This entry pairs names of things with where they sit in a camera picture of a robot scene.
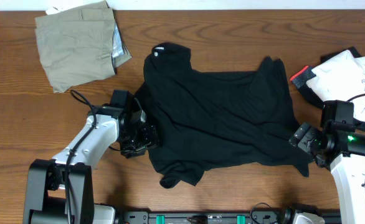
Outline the black t-shirt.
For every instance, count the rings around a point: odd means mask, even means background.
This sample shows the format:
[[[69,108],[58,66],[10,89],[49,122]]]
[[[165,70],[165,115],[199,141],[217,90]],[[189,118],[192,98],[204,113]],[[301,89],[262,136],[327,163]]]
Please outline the black t-shirt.
[[[206,171],[258,163],[293,166],[309,175],[311,157],[289,139],[299,128],[280,59],[254,71],[200,72],[188,47],[154,46],[136,92],[161,144],[149,151],[160,185],[197,185]]]

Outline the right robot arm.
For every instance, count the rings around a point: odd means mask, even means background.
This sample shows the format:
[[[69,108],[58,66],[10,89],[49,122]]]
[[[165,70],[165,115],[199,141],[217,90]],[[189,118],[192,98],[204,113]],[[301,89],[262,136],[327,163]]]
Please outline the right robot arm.
[[[352,124],[328,120],[322,129],[303,123],[289,143],[333,176],[343,223],[365,223],[365,135]]]

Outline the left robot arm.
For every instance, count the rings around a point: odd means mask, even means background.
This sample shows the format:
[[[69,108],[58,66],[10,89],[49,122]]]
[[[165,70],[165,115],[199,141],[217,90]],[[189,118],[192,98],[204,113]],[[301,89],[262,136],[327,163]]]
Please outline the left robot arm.
[[[127,158],[159,146],[156,126],[139,109],[93,106],[73,141],[49,160],[29,167],[24,223],[123,223],[123,214],[93,198],[92,172],[118,142]]]

